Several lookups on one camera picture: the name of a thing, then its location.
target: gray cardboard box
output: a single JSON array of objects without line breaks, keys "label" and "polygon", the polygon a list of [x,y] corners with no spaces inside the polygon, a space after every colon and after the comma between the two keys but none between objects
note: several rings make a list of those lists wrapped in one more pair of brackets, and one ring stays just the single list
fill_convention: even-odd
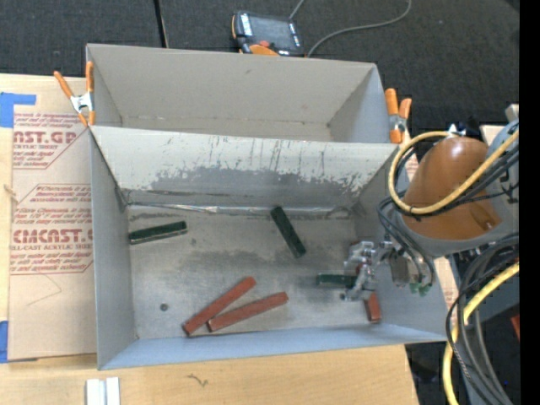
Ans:
[{"label": "gray cardboard box", "polygon": [[[352,243],[383,236],[375,206],[396,146],[376,65],[91,44],[87,58],[100,369],[444,340],[438,286],[421,298],[381,266],[379,324],[316,287]],[[184,235],[129,244],[181,220]],[[181,324],[246,276],[256,287],[228,309],[280,291],[289,302],[187,337]]]}]

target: cardboard sheet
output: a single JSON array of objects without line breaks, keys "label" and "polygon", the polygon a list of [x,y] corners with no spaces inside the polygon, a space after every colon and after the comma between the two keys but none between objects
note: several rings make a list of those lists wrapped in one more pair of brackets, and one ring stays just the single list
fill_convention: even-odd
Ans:
[{"label": "cardboard sheet", "polygon": [[[84,92],[83,79],[67,81]],[[2,75],[0,91],[35,96],[34,105],[14,104],[13,128],[3,129],[13,139],[12,172],[3,177],[11,207],[9,259],[2,254],[8,359],[94,352],[88,131],[52,76]]]}]

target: black device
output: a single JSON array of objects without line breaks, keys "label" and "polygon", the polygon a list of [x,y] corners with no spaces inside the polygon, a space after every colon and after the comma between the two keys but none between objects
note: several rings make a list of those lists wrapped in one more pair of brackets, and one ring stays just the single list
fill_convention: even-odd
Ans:
[{"label": "black device", "polygon": [[305,56],[298,27],[290,18],[238,11],[233,15],[232,35],[245,54]]}]

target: white plastic piece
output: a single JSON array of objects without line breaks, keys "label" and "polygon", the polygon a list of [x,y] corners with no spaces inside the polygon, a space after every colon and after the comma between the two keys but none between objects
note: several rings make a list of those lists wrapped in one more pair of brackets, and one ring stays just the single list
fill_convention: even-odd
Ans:
[{"label": "white plastic piece", "polygon": [[85,405],[120,405],[120,379],[118,377],[86,381]]}]

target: box wall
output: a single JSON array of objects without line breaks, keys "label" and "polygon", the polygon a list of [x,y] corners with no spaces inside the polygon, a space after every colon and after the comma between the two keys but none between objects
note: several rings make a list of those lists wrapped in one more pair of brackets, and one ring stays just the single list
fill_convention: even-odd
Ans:
[{"label": "box wall", "polygon": [[135,340],[135,321],[125,210],[90,138],[97,350],[102,365]]},{"label": "box wall", "polygon": [[308,130],[313,125],[319,132],[374,67],[135,46],[89,44],[88,49],[125,127],[151,122],[155,129],[188,132],[201,123],[204,130],[208,120],[218,132],[249,121],[266,128],[265,122]]}]

